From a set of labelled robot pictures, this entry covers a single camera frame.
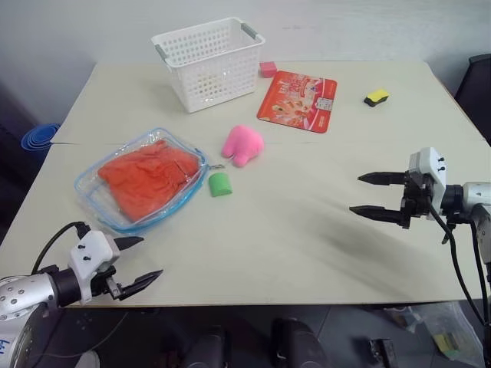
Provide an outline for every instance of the clear plastic bag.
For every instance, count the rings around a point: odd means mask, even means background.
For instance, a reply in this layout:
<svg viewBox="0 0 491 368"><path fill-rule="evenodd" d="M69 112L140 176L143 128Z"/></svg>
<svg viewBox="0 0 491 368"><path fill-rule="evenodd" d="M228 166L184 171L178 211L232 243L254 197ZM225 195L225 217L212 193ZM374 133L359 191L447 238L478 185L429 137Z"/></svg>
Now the clear plastic bag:
<svg viewBox="0 0 491 368"><path fill-rule="evenodd" d="M484 367L483 345L458 302L424 304L413 309L448 359Z"/></svg>
<svg viewBox="0 0 491 368"><path fill-rule="evenodd" d="M175 150L175 152L183 152L187 156L192 155L192 157L196 157L197 171L190 177L186 176L186 183L183 184L180 190L165 205L141 218L135 219L133 217L131 219L131 216L121 209L108 183L99 175L99 170L107 163L121 158L123 155L133 153L142 147L150 146L160 141L164 142L162 145ZM207 171L208 163L205 155L201 151L196 147L178 140L167 130L156 128L115 150L109 156L91 166L77 177L74 187L85 206L95 214L96 218L103 225L122 234L137 234L151 225L155 225L167 216L172 215L187 203L203 184Z"/></svg>

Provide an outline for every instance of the black cable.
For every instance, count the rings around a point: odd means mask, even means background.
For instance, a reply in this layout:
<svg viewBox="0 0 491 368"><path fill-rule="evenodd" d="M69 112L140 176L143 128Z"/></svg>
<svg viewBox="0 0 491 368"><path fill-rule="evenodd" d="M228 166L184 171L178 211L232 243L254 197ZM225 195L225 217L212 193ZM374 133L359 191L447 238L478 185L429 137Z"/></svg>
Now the black cable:
<svg viewBox="0 0 491 368"><path fill-rule="evenodd" d="M54 234L53 238L49 239L48 243L44 246L43 250L41 253L39 253L38 259L36 259L36 262L34 263L34 267L32 268L31 274L35 274L38 272L39 265L41 264L43 258L45 257L46 253L48 253L49 248L53 245L54 242L57 241L57 239L63 235L69 228L71 227L77 227L77 232L79 233L79 236L84 233L86 228L88 227L85 225L84 222L70 222L69 224L66 224L63 228L61 228L56 234Z"/></svg>
<svg viewBox="0 0 491 368"><path fill-rule="evenodd" d="M483 265L479 253L479 243L477 241L476 224L470 222L470 230L473 235L474 258L476 259L477 272L479 274L479 282L481 285L481 294L483 295L483 311L484 311L484 360L486 367L491 366L491 320L489 318L488 291L486 289L486 279L484 278Z"/></svg>
<svg viewBox="0 0 491 368"><path fill-rule="evenodd" d="M457 275L457 279L459 280L460 287L462 288L462 291L464 295L466 296L467 302L469 303L470 307L472 308L474 314L476 315L477 319L479 322L484 325L484 319L481 316L481 313L479 313L479 310L477 309L476 305L474 304L473 299L470 297L469 291L467 290L466 283L463 280L462 273L460 273L460 267L459 267L459 262L457 260L457 252L456 252L456 243L455 243L455 238L453 237L452 231L448 228L447 224L442 220L440 215L438 215L438 212L435 210L433 205L431 204L431 199L428 199L428 207L430 208L431 215L435 220L437 220L438 225L443 229L445 234L447 234L447 237L450 241L450 254L452 255L452 262L453 262L453 268L455 268L455 273Z"/></svg>
<svg viewBox="0 0 491 368"><path fill-rule="evenodd" d="M477 229L474 222L470 223L470 230L473 234L473 247L474 257L476 259L477 273L479 274L479 283L481 285L481 294L483 295L483 311L484 311L484 323L488 324L489 319L489 305L488 305L488 291L486 289L486 279L484 278L483 264L481 263L481 256L479 254L479 244L477 242Z"/></svg>

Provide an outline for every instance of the small pink box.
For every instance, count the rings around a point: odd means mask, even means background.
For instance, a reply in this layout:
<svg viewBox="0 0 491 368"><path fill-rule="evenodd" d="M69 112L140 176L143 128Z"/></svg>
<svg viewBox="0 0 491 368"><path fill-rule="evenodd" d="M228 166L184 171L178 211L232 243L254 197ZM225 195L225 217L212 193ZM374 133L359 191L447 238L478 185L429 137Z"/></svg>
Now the small pink box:
<svg viewBox="0 0 491 368"><path fill-rule="evenodd" d="M276 69L276 65L273 61L268 61L265 63L259 63L259 67L261 68L261 75L264 78L274 77L276 72L278 71Z"/></svg>

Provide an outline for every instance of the red package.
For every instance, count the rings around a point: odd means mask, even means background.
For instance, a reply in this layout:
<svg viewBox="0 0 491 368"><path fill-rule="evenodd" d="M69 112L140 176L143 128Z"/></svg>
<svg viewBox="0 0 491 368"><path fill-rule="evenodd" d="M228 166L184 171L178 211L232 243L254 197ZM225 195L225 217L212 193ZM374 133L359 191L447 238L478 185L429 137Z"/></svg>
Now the red package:
<svg viewBox="0 0 491 368"><path fill-rule="evenodd" d="M279 71L271 82L257 117L261 120L325 133L337 82Z"/></svg>

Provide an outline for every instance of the tabletop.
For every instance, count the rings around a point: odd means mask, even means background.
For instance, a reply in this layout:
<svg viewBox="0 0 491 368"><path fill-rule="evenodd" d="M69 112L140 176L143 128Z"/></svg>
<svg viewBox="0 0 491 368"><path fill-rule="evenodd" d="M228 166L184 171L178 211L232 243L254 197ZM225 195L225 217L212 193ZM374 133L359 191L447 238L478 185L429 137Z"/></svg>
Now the tabletop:
<svg viewBox="0 0 491 368"><path fill-rule="evenodd" d="M79 204L78 174L117 146L53 145L0 247L0 277L26 274L46 241L71 221L91 219ZM220 145L199 146L216 163ZM205 183L176 214L122 252L116 279L129 284L149 271L163 274L125 301L107 295L89 305L363 304L462 299L449 245L433 221L410 230L348 211L374 204L398 209L401 186L371 186L363 173L404 170L418 150L411 141L277 143L242 169L227 165L233 194L212 198ZM449 183L489 180L486 145L441 142ZM474 163L479 157L479 165ZM463 275L473 297L479 282L470 231L455 230ZM67 233L43 265L64 267L76 244Z"/></svg>
<svg viewBox="0 0 491 368"><path fill-rule="evenodd" d="M398 209L403 188L357 181L372 171L404 171L409 155L434 146L448 183L489 181L491 149L422 62L295 62L278 68L334 79L338 90L326 134L257 120L270 79L253 94L185 113L165 67L97 65L54 137L30 192L0 247L0 277L26 274L63 225L88 220L73 182L91 164L154 127L225 163L232 195L212 198L207 183L176 214L123 252L117 280L129 284L163 269L145 291L91 306L210 304L364 304L462 299L449 245L435 222L410 230L354 215L350 205ZM363 103L385 88L389 100ZM257 129L265 151L242 169L219 152L238 123ZM480 297L470 230L455 230L463 275ZM77 241L66 234L43 265L64 266Z"/></svg>
<svg viewBox="0 0 491 368"><path fill-rule="evenodd" d="M261 130L266 144L413 140L418 147L447 137L483 141L424 62L303 61L278 63L278 69L338 82L327 133L258 120L271 78L259 78L252 94L188 114L163 64L99 64L52 142L123 144L159 126L195 145L223 144L238 123ZM379 88L390 93L389 100L370 108L363 99Z"/></svg>

